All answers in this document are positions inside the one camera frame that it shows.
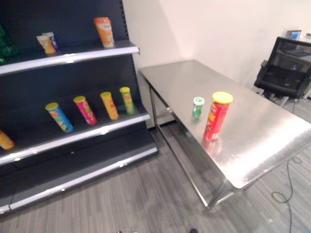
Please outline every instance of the white wall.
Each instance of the white wall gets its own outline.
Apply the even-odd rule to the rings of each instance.
[[[194,58],[251,88],[277,36],[311,32],[311,0],[123,0],[137,69]],[[142,101],[150,108],[139,77]]]

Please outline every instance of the chair armrest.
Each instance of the chair armrest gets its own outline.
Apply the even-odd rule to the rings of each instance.
[[[267,60],[263,60],[262,63],[261,63],[261,67],[266,67],[268,61]]]

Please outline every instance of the red chip canister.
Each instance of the red chip canister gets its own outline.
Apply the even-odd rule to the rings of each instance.
[[[215,92],[212,97],[213,103],[210,107],[204,133],[207,140],[218,138],[229,105],[233,101],[232,95],[224,91]]]
[[[73,99],[73,102],[76,103],[81,114],[83,115],[84,119],[87,121],[88,124],[93,125],[97,122],[97,119],[93,114],[93,111],[89,107],[89,104],[86,101],[85,96],[77,96]]]

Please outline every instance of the gray carpet floor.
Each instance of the gray carpet floor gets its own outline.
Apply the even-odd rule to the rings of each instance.
[[[285,108],[292,111],[293,106],[289,101]],[[311,100],[300,100],[294,113],[311,122]],[[201,191],[210,198],[221,175],[196,153],[182,127],[175,123],[164,129]],[[152,135],[159,155],[3,217],[0,233],[188,233],[191,228],[199,233],[289,232],[288,206],[271,198],[273,191],[287,197],[290,194],[286,164],[246,193],[236,194],[203,214],[201,202],[168,146],[157,131]],[[311,148],[298,157],[302,164],[290,162],[292,232],[309,233]]]

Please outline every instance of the white bottle cap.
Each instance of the white bottle cap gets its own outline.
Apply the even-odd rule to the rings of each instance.
[[[47,35],[48,37],[52,37],[52,36],[54,36],[54,33],[53,32],[42,33],[42,35]]]
[[[204,98],[199,97],[199,96],[194,97],[194,99],[193,99],[193,103],[195,105],[204,105],[204,102],[205,102]]]

